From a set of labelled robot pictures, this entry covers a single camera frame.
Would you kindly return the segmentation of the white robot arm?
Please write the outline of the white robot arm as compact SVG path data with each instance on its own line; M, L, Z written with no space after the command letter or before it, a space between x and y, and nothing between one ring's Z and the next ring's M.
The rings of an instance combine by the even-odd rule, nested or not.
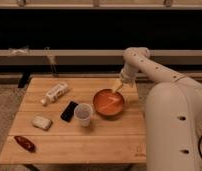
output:
M146 47L124 50L115 85L142 72L155 83L145 103L147 171L202 171L202 84L150 59Z

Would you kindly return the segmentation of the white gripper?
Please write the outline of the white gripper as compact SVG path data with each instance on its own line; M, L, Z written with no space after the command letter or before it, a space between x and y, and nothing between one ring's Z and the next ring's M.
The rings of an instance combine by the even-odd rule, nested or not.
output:
M120 79L115 80L112 86L113 93L116 93L123 86L123 83L133 84L135 81L135 73L130 70L122 69L120 72Z

